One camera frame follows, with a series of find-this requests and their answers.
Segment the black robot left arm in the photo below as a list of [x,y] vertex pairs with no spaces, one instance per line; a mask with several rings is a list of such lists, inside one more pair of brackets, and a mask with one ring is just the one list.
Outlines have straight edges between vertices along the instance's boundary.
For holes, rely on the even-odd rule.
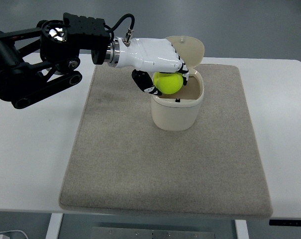
[[62,20],[42,20],[35,28],[0,31],[0,99],[23,109],[82,80],[77,71],[81,50],[96,65],[115,59],[114,26],[101,18],[64,13]]

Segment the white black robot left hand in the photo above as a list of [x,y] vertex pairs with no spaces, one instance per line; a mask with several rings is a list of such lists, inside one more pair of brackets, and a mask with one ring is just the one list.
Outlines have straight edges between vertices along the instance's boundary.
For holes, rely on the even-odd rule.
[[123,38],[115,37],[104,62],[113,68],[133,67],[135,84],[141,91],[152,95],[160,96],[162,91],[154,85],[149,73],[177,73],[182,77],[184,86],[189,79],[186,63],[167,39],[134,38],[126,46]]

